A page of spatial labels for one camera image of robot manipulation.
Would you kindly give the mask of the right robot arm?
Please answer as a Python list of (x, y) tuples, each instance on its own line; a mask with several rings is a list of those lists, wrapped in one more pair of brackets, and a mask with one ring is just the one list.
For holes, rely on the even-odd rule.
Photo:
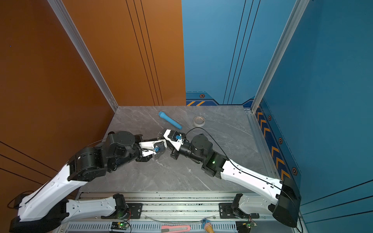
[(201, 169), (210, 177), (239, 184), (264, 199), (261, 209), (265, 214), (271, 213), (280, 223), (302, 231), (298, 227), (301, 194), (294, 180), (271, 178), (249, 170), (227, 155), (213, 149), (213, 144), (203, 135), (195, 136), (191, 142), (186, 135), (172, 131), (171, 136), (164, 136), (172, 146), (171, 156), (178, 159), (180, 155), (201, 165)]

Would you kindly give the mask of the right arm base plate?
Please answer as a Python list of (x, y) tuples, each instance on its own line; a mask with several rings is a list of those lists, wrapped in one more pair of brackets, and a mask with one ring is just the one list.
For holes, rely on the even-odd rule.
[(246, 214), (238, 208), (233, 208), (232, 203), (220, 203), (219, 215), (221, 219), (241, 218), (241, 219), (259, 219), (258, 213)]

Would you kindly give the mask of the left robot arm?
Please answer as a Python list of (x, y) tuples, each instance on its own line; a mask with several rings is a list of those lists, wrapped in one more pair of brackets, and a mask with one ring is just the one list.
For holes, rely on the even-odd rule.
[(147, 162), (158, 152), (156, 143), (144, 142), (141, 135), (135, 136), (126, 131), (110, 134), (101, 146), (77, 152), (55, 177), (37, 191), (28, 196), (18, 195), (14, 204), (18, 214), (11, 220), (9, 231), (48, 233), (77, 218), (126, 217), (128, 206), (121, 194), (86, 203), (69, 200), (67, 196), (132, 161)]

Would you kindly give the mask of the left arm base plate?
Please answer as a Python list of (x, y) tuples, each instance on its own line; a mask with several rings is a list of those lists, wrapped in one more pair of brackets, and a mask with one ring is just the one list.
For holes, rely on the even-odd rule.
[(142, 214), (143, 204), (142, 203), (130, 203), (127, 204), (126, 210), (115, 211), (109, 216), (101, 216), (101, 219), (140, 219)]

